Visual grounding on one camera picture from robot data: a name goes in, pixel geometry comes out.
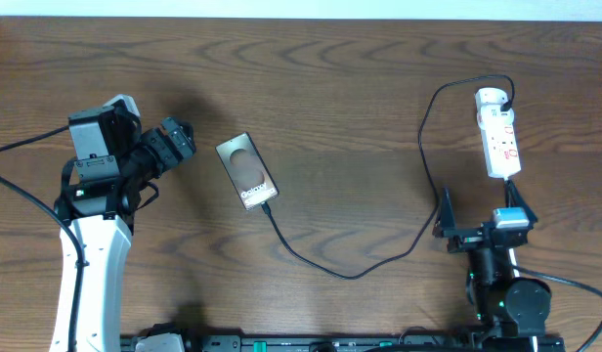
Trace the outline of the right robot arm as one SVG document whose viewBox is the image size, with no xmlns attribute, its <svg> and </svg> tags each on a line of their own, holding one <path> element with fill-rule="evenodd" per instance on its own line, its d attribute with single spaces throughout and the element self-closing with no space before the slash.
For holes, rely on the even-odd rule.
<svg viewBox="0 0 602 352">
<path fill-rule="evenodd" d="M 552 293 L 538 279 L 520 276 L 514 249 L 528 242 L 538 221 L 513 181 L 504 183 L 505 206 L 493 210 L 491 219 L 476 228 L 458 228 L 450 193 L 442 192 L 433 236 L 445 239 L 449 253 L 468 257 L 467 298 L 480 325 L 466 337 L 474 348 L 529 346 L 545 335 Z"/>
</svg>

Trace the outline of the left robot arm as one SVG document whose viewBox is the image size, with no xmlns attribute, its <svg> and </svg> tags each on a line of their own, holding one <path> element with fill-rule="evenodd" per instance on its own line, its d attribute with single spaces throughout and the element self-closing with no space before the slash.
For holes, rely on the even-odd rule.
<svg viewBox="0 0 602 352">
<path fill-rule="evenodd" d="M 54 214 L 63 269 L 53 351 L 117 351 L 123 274 L 141 192 L 196 152 L 193 127 L 173 117 L 144 130 L 134 99 L 117 95 L 71 114 L 74 158 Z"/>
</svg>

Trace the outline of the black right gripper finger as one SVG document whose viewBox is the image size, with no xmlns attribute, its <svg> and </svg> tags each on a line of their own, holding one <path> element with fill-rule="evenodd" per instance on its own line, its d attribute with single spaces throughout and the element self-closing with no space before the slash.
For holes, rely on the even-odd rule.
<svg viewBox="0 0 602 352">
<path fill-rule="evenodd" d="M 531 226 L 533 226 L 538 218 L 535 213 L 528 206 L 526 201 L 522 198 L 515 183 L 512 180 L 506 180 L 504 182 L 504 194 L 505 194 L 505 204 L 507 207 L 520 207 L 525 211 L 527 219 Z"/>
<path fill-rule="evenodd" d="M 435 238 L 448 239 L 456 236 L 456 225 L 452 200 L 448 188 L 443 188 L 439 212 L 433 227 Z"/>
</svg>

